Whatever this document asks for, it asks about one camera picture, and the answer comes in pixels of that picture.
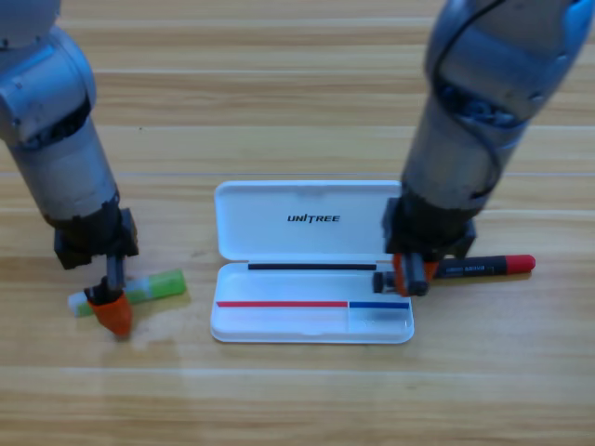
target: green glue stick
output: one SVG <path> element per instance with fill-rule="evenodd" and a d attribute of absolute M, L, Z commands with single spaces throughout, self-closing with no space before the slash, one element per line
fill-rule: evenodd
<path fill-rule="evenodd" d="M 181 295 L 185 291 L 186 281 L 181 269 L 160 272 L 142 279 L 127 281 L 124 289 L 130 305 L 172 295 Z M 87 304 L 86 295 L 82 291 L 68 297 L 68 307 L 77 318 L 93 315 L 93 310 Z"/>

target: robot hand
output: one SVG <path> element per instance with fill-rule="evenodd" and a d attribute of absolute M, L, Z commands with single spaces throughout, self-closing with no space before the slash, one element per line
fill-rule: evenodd
<path fill-rule="evenodd" d="M 98 319 L 127 335 L 124 257 L 139 253 L 134 221 L 90 117 L 91 67 L 54 26 L 60 0 L 0 0 L 0 139 L 8 145 L 39 210 L 56 230 L 65 269 L 107 256 L 107 276 L 86 290 Z"/>
<path fill-rule="evenodd" d="M 464 257 L 531 120 L 584 45 L 593 0 L 450 0 L 428 47 L 430 96 L 383 220 L 404 295 L 424 295 L 437 262 Z"/>

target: red stripe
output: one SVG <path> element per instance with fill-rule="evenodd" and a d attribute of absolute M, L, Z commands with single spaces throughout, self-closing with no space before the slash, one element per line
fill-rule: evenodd
<path fill-rule="evenodd" d="M 220 301 L 218 307 L 235 308 L 346 308 L 347 302 L 328 301 L 328 302 L 310 302 L 304 300 L 296 301 Z"/>

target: red marker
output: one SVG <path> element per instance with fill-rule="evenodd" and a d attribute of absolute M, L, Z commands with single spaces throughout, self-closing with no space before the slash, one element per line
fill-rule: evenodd
<path fill-rule="evenodd" d="M 438 265 L 435 279 L 454 277 L 508 276 L 526 274 L 536 267 L 533 256 L 446 258 Z"/>

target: cable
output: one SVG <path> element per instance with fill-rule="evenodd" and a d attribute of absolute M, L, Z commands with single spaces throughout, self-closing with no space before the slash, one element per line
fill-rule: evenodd
<path fill-rule="evenodd" d="M 439 91 L 438 91 L 440 88 L 440 83 L 441 83 L 440 69 L 444 63 L 444 60 L 446 59 L 446 57 L 448 56 L 450 51 L 453 49 L 453 46 L 455 46 L 458 39 L 469 28 L 469 26 L 471 26 L 473 23 L 475 23 L 477 20 L 479 20 L 481 17 L 485 16 L 492 10 L 503 5 L 505 2 L 506 2 L 506 0 L 495 0 L 495 2 L 493 2 L 492 4 L 480 9 L 475 14 L 473 14 L 471 17 L 469 17 L 461 25 L 461 27 L 456 31 L 456 33 L 451 37 L 451 39 L 448 41 L 448 43 L 444 47 L 442 53 L 440 53 L 440 56 L 436 59 L 436 64 L 434 65 L 434 69 L 432 70 L 432 75 L 431 75 L 432 89 L 434 90 L 434 94 L 436 95 L 436 98 L 438 99 L 438 102 L 440 103 L 440 105 L 443 107 L 444 111 L 453 119 L 453 121 L 455 121 L 458 125 L 460 125 L 461 128 L 463 128 L 466 132 L 468 132 L 475 139 L 477 139 L 482 144 L 482 146 L 485 148 L 488 155 L 490 156 L 490 161 L 492 163 L 492 168 L 493 168 L 492 176 L 494 177 L 494 179 L 492 181 L 489 181 L 489 179 L 488 179 L 489 182 L 488 182 L 488 185 L 485 187 L 485 189 L 481 190 L 479 192 L 474 192 L 471 195 L 471 198 L 484 197 L 485 195 L 491 193 L 496 188 L 497 182 L 500 179 L 500 177 L 502 176 L 502 163 L 500 163 L 500 159 L 498 158 L 497 153 L 496 153 L 496 148 L 492 145 L 492 143 L 481 132 L 470 128 L 463 121 L 461 121 L 456 115 L 454 115 L 450 110 L 448 110 L 448 108 L 444 104 L 443 98 L 439 94 Z"/>

